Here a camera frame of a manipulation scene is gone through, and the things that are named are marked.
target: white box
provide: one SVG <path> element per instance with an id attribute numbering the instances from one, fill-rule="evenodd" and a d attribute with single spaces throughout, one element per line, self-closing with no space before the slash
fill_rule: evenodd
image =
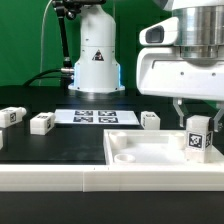
<path id="1" fill-rule="evenodd" d="M 54 127 L 54 113 L 40 113 L 30 120 L 30 133 L 34 135 L 45 135 Z"/>
<path id="2" fill-rule="evenodd" d="M 145 130 L 160 130 L 160 118 L 154 112 L 141 113 L 141 125 Z"/>
<path id="3" fill-rule="evenodd" d="M 3 136 L 2 136 L 2 131 L 0 131 L 0 150 L 3 147 Z"/>
<path id="4" fill-rule="evenodd" d="M 213 132 L 208 130 L 210 117 L 193 116 L 187 120 L 187 160 L 206 163 L 211 161 Z"/>
<path id="5" fill-rule="evenodd" d="M 19 123 L 24 115 L 26 115 L 26 109 L 23 107 L 8 107 L 0 110 L 0 127 L 7 128 Z"/>

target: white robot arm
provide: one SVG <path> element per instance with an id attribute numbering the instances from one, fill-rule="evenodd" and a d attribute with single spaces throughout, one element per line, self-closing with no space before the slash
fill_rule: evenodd
<path id="1" fill-rule="evenodd" d="M 108 98 L 123 95 L 120 65 L 115 59 L 116 23 L 103 11 L 106 0 L 54 0 L 59 18 L 64 53 L 64 72 L 74 72 L 74 82 L 68 86 L 72 95 L 85 98 Z M 81 53 L 71 69 L 64 16 L 73 20 L 81 16 Z"/>
<path id="2" fill-rule="evenodd" d="M 223 0 L 153 0 L 161 9 L 173 11 L 190 7 L 224 5 Z"/>
<path id="3" fill-rule="evenodd" d="M 154 2 L 172 17 L 140 33 L 146 48 L 138 56 L 137 87 L 142 94 L 174 97 L 181 126 L 182 98 L 217 101 L 218 131 L 224 114 L 224 0 Z"/>

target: green background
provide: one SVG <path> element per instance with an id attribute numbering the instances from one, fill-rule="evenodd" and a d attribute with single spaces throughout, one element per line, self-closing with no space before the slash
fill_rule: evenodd
<path id="1" fill-rule="evenodd" d="M 40 72 L 41 26 L 49 0 L 10 0 L 1 3 L 0 85 L 22 85 Z M 142 29 L 170 16 L 152 0 L 108 0 L 103 8 L 117 23 L 116 59 L 122 67 L 122 84 L 136 86 L 136 61 L 142 46 Z M 66 21 L 70 56 L 80 54 L 80 20 Z M 46 19 L 43 70 L 62 67 L 62 49 L 56 13 L 51 6 Z M 44 80 L 41 85 L 59 85 Z"/>

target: black tabletop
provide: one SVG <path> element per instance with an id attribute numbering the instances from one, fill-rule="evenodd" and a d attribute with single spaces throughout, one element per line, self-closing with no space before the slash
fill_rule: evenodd
<path id="1" fill-rule="evenodd" d="M 40 112 L 56 109 L 130 110 L 140 120 L 142 111 L 153 111 L 161 118 L 161 129 L 177 130 L 179 117 L 172 99 L 141 96 L 128 90 L 123 97 L 86 100 L 68 95 L 59 87 L 0 88 L 0 109 L 10 106 L 25 107 L 23 122 L 3 131 L 4 147 L 0 151 L 2 164 L 105 164 L 103 150 L 104 129 L 141 129 L 140 125 L 79 125 L 56 124 L 47 135 L 31 135 L 30 119 Z M 216 110 L 202 101 L 186 102 L 189 113 L 214 116 Z M 215 134 L 214 144 L 222 151 L 223 132 Z"/>
<path id="2" fill-rule="evenodd" d="M 56 109 L 154 111 L 161 129 L 181 129 L 172 99 L 140 96 L 88 101 L 69 96 L 58 87 L 0 87 L 0 109 L 16 106 L 28 111 L 23 122 L 3 130 L 1 164 L 105 164 L 104 129 L 141 129 L 141 126 L 56 125 L 46 136 L 31 136 L 29 120 Z M 186 101 L 190 114 L 214 116 L 202 101 Z M 221 151 L 224 133 L 215 133 Z M 224 192 L 0 192 L 0 223 L 7 224 L 221 224 Z"/>

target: warning label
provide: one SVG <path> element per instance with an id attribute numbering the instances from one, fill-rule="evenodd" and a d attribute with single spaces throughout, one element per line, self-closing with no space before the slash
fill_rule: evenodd
<path id="1" fill-rule="evenodd" d="M 95 54 L 95 56 L 93 57 L 93 61 L 104 61 L 103 56 L 100 52 L 100 50 L 98 50 Z"/>

